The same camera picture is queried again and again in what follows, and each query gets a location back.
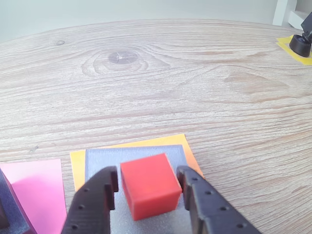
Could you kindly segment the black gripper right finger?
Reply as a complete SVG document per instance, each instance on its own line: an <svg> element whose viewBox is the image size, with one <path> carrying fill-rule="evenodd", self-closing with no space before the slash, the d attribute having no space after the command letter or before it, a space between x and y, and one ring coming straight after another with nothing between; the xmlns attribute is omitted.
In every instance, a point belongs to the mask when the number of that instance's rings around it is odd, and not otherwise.
<svg viewBox="0 0 312 234"><path fill-rule="evenodd" d="M188 166L178 166L184 206L190 213L194 234L259 234L206 179Z"/></svg>

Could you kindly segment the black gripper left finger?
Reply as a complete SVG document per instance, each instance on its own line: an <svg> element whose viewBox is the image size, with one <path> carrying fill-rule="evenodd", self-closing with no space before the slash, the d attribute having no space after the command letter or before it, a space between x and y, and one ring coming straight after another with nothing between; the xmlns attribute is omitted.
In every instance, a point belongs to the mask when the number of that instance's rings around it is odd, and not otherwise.
<svg viewBox="0 0 312 234"><path fill-rule="evenodd" d="M115 209L118 192L117 167L109 166L94 174L75 193L63 234L109 234L110 211Z"/></svg>

